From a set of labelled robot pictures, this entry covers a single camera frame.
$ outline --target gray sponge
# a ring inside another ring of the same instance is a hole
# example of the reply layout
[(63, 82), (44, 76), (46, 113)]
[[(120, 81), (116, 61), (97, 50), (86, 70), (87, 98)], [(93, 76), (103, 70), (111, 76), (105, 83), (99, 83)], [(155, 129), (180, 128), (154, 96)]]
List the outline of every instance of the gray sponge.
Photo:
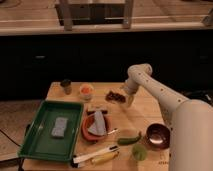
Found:
[(64, 132), (67, 129), (68, 119), (65, 117), (57, 117), (51, 135), (54, 138), (64, 138)]

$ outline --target brown food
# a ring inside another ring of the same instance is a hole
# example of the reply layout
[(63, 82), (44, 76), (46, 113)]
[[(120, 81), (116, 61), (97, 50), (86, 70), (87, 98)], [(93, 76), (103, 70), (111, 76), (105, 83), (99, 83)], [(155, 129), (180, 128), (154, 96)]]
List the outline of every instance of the brown food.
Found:
[(109, 91), (109, 93), (106, 95), (105, 97), (106, 101), (117, 101), (120, 103), (125, 103), (126, 102), (126, 98), (124, 95), (113, 92), (113, 91)]

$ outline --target bowl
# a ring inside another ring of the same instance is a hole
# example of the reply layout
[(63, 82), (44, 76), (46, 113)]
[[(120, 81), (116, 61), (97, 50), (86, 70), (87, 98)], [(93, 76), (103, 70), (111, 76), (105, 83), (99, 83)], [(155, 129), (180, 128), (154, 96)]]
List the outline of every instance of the bowl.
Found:
[(146, 130), (146, 140), (156, 150), (167, 149), (170, 143), (170, 131), (165, 125), (151, 124)]
[[(110, 121), (109, 118), (107, 116), (103, 116), (104, 117), (104, 121), (105, 121), (105, 125), (106, 125), (106, 131), (109, 132), (110, 130)], [(87, 141), (99, 141), (104, 139), (106, 136), (97, 136), (97, 135), (93, 135), (91, 133), (88, 132), (88, 128), (94, 123), (94, 114), (91, 114), (89, 116), (87, 116), (81, 125), (81, 131), (83, 134), (83, 137), (87, 140)]]

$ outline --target small cup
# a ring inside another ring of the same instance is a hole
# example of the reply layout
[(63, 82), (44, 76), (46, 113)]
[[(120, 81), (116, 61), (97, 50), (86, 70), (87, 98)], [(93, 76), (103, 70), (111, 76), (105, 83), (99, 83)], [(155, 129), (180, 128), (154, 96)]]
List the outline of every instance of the small cup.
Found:
[(63, 87), (65, 94), (70, 94), (72, 92), (71, 80), (64, 79), (61, 81), (60, 86)]
[(80, 97), (85, 101), (89, 101), (92, 99), (94, 87), (89, 83), (83, 83), (80, 88)]

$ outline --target cabinet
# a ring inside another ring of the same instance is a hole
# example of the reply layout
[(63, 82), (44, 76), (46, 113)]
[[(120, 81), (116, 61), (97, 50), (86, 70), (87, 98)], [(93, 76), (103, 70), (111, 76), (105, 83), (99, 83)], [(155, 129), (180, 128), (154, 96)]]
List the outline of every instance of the cabinet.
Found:
[(212, 30), (0, 37), (0, 99), (45, 98), (52, 81), (124, 81), (150, 63), (176, 90), (213, 88)]

